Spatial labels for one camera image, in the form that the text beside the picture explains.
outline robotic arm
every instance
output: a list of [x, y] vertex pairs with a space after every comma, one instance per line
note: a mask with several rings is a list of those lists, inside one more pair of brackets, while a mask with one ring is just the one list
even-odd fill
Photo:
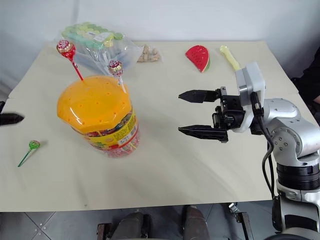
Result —
[[265, 81], [257, 63], [235, 74], [239, 95], [227, 95], [225, 87], [215, 91], [191, 90], [179, 95], [180, 99], [192, 103], [220, 99], [220, 106], [212, 115], [213, 127], [192, 125], [178, 130], [222, 143], [228, 142], [228, 130], [242, 133], [250, 128], [251, 134], [264, 135], [269, 149], [263, 161], [269, 158], [271, 163], [273, 150], [277, 163], [278, 196], [274, 196], [274, 183], [270, 185], [263, 168], [273, 198], [273, 226], [283, 234], [320, 239], [320, 128], [301, 117], [290, 101], [265, 99]]

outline toy food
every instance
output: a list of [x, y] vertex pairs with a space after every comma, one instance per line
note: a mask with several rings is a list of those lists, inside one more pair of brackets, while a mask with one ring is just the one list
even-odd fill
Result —
[[143, 51], [138, 59], [138, 62], [155, 62], [161, 58], [159, 51], [156, 48], [151, 48], [148, 45], [143, 45]]
[[232, 65], [234, 71], [238, 71], [239, 69], [241, 69], [240, 64], [234, 58], [234, 56], [232, 55], [232, 53], [230, 52], [227, 46], [221, 45], [220, 52], [224, 55], [227, 61]]
[[210, 54], [204, 46], [196, 45], [191, 47], [185, 56], [203, 73], [210, 67]]
[[129, 155], [139, 144], [128, 90], [113, 77], [90, 76], [69, 85], [58, 100], [57, 115], [109, 157]]

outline snack package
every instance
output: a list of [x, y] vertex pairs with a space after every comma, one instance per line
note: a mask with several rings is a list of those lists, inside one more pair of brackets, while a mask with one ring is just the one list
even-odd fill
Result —
[[143, 45], [142, 54], [140, 55], [138, 62], [145, 63], [145, 62], [155, 62], [158, 60], [162, 60], [162, 56], [159, 50], [155, 47]]
[[111, 75], [108, 69], [112, 60], [120, 61], [126, 70], [134, 65], [143, 52], [120, 32], [115, 32], [84, 22], [67, 26], [61, 35], [76, 47], [74, 61], [90, 67], [98, 73]]

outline white wall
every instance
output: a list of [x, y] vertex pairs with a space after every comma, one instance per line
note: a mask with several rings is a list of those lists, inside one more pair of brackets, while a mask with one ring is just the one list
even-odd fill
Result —
[[1, 0], [0, 89], [14, 88], [45, 41], [85, 21], [133, 40], [266, 40], [299, 76], [320, 46], [319, 13], [319, 0]]

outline lollipop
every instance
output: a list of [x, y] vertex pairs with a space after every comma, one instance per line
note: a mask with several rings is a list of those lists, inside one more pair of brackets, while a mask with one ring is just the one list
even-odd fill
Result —
[[33, 149], [37, 149], [40, 147], [40, 142], [36, 141], [36, 140], [32, 140], [29, 142], [29, 151], [26, 153], [26, 155], [24, 155], [24, 157], [22, 158], [21, 162], [18, 165], [18, 168], [24, 163], [24, 160], [26, 159], [26, 157], [29, 155], [29, 153], [31, 153], [31, 151]]
[[76, 47], [72, 42], [69, 42], [68, 40], [60, 40], [58, 44], [56, 45], [57, 51], [64, 56], [65, 58], [69, 59], [69, 61], [72, 63], [76, 73], [79, 75], [81, 81], [84, 80], [84, 78], [81, 76], [78, 66], [74, 62], [74, 56], [76, 54]]
[[122, 73], [123, 73], [123, 68], [122, 68], [122, 63], [120, 61], [117, 60], [111, 60], [109, 62], [109, 71], [110, 73], [118, 79], [118, 84], [121, 85], [122, 90], [126, 92], [125, 86], [124, 86], [124, 82], [122, 80]]

